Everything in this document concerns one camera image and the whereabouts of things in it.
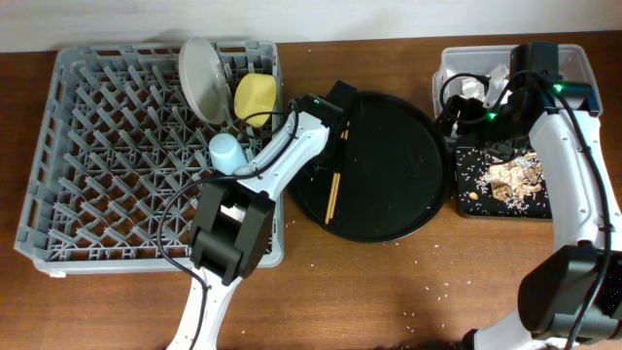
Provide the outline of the yellow bowl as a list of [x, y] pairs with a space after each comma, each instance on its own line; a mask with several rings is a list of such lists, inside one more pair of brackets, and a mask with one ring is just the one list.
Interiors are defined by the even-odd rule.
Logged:
[[276, 80], [271, 75], [249, 73], [234, 94], [234, 113], [252, 127], [263, 126], [277, 98]]

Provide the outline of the light blue cup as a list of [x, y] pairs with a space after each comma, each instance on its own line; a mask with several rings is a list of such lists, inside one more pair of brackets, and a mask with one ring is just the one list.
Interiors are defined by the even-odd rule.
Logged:
[[228, 133], [219, 133], [210, 140], [209, 154], [214, 168], [225, 175], [248, 163], [240, 143]]

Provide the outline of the pink cup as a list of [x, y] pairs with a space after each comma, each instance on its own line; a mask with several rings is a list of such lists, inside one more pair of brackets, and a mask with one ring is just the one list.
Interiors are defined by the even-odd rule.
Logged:
[[227, 217], [231, 218], [234, 221], [242, 223], [244, 221], [244, 217], [246, 215], [246, 210], [238, 205], [233, 205], [231, 207], [226, 207], [222, 205], [220, 207], [220, 211]]

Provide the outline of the pale green plate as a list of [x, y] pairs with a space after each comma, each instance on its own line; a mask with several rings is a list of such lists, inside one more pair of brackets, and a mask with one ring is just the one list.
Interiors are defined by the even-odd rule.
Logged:
[[205, 123], [223, 123], [228, 108], [227, 82], [212, 44], [202, 37], [186, 40], [179, 55], [179, 74], [192, 111]]

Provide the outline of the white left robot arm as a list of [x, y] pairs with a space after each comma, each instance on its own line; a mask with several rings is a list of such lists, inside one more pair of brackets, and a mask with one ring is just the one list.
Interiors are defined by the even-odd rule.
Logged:
[[169, 263], [192, 279], [172, 349], [214, 349], [241, 281], [263, 257], [273, 229], [276, 201], [309, 161], [332, 158], [344, 133], [358, 90], [337, 81], [325, 96], [307, 93], [290, 101], [270, 142], [231, 174], [217, 172], [181, 187], [164, 210], [199, 189], [187, 244], [190, 265]]

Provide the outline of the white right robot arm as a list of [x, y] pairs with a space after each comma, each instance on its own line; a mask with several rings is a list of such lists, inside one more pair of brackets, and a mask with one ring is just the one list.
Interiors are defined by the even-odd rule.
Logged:
[[602, 100], [573, 44], [448, 48], [433, 76], [436, 121], [456, 145], [540, 160], [553, 254], [521, 282], [514, 311], [465, 349], [570, 349], [621, 336], [621, 211], [601, 150]]

